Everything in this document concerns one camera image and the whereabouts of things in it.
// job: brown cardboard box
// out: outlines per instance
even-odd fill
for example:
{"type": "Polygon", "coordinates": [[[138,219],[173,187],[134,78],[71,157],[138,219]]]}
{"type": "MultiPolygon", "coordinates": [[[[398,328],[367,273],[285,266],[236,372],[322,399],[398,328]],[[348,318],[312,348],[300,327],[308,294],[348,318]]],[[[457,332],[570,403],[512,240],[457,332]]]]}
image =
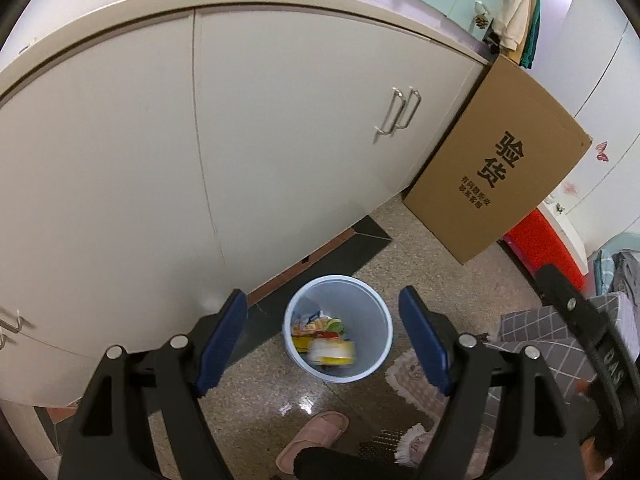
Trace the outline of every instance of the brown cardboard box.
{"type": "Polygon", "coordinates": [[[590,145],[542,86],[500,56],[404,203],[463,264],[533,211],[590,145]]]}

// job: pink slipper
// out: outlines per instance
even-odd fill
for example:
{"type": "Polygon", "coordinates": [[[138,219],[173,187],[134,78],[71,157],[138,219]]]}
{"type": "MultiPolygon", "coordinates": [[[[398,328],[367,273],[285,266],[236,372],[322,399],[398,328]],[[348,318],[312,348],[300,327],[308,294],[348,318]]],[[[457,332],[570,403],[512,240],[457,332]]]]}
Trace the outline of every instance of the pink slipper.
{"type": "Polygon", "coordinates": [[[276,459],[283,473],[293,475],[296,455],[307,447],[330,447],[347,429],[349,419],[338,412],[322,412],[311,418],[276,459]]]}

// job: pink butterfly decal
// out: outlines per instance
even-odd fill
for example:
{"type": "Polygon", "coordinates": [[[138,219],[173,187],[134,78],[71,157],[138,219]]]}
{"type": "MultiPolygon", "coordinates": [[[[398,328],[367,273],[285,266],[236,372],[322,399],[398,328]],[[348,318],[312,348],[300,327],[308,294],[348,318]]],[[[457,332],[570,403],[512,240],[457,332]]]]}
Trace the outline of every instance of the pink butterfly decal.
{"type": "Polygon", "coordinates": [[[606,140],[604,142],[601,142],[600,144],[598,144],[596,146],[596,151],[598,152],[598,156],[596,156],[596,158],[598,160],[601,160],[602,162],[608,162],[609,161],[609,157],[604,152],[604,149],[606,147],[607,147],[607,141],[606,140]]]}

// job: screw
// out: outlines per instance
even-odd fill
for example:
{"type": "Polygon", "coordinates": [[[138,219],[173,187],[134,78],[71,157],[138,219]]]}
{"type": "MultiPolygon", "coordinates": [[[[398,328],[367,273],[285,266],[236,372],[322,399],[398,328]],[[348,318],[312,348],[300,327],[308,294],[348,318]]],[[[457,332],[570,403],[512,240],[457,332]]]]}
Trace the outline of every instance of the screw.
{"type": "Polygon", "coordinates": [[[529,359],[537,359],[540,357],[540,350],[538,350],[535,346],[527,346],[524,349],[524,355],[526,355],[529,359]]]}
{"type": "Polygon", "coordinates": [[[184,348],[189,344],[189,338],[185,335],[174,335],[171,338],[170,345],[175,349],[184,348]]]}
{"type": "Polygon", "coordinates": [[[107,357],[109,359],[117,359],[122,355],[122,347],[118,345],[114,345],[107,350],[107,357]]]}
{"type": "Polygon", "coordinates": [[[478,340],[471,334],[461,334],[458,342],[465,348],[473,348],[478,343],[478,340]]]}

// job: trash can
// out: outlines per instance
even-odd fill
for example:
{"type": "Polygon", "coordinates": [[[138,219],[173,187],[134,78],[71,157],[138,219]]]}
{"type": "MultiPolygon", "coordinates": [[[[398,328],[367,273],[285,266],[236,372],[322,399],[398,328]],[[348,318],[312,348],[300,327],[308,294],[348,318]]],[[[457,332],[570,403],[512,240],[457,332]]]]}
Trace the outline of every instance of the trash can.
{"type": "Polygon", "coordinates": [[[391,348],[393,324],[384,300],[369,285],[351,276],[323,276],[303,286],[285,311],[282,334],[287,353],[304,371],[330,383],[351,383],[377,370],[391,348]],[[321,310],[339,318],[345,339],[355,343],[356,361],[345,367],[310,365],[296,351],[291,323],[321,310]]]}

